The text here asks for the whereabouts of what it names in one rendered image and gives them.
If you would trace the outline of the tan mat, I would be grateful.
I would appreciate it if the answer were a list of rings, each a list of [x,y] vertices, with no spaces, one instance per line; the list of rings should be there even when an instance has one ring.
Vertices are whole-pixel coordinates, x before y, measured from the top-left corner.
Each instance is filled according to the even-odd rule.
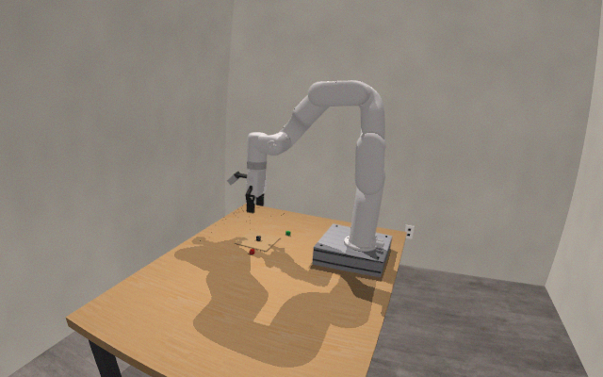
[[[257,236],[261,236],[261,240],[256,240]],[[254,231],[250,231],[245,236],[240,238],[235,242],[237,245],[241,245],[244,247],[252,248],[255,250],[266,252],[269,248],[271,248],[280,238],[265,235],[261,233],[257,233]]]

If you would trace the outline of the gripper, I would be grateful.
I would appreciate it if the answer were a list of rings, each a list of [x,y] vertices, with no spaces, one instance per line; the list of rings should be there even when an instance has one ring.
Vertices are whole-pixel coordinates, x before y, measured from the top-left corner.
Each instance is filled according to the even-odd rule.
[[[267,190],[267,173],[264,170],[250,170],[247,169],[247,184],[246,184],[246,203],[247,212],[254,213],[255,196],[256,205],[264,205],[264,195]],[[251,194],[251,196],[250,196]],[[253,194],[253,195],[252,195]],[[250,198],[250,197],[253,197]]]

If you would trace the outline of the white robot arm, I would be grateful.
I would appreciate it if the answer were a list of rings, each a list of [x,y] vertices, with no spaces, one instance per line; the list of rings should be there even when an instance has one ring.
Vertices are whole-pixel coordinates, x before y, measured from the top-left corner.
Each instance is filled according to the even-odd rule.
[[[361,137],[355,152],[357,190],[350,235],[344,243],[353,250],[368,252],[375,250],[376,244],[384,246],[383,240],[377,238],[376,228],[385,180],[383,100],[369,85],[354,80],[313,84],[279,133],[270,136],[265,133],[249,134],[247,169],[266,169],[267,155],[277,156],[287,151],[324,111],[329,107],[342,106],[359,106],[361,109]]]

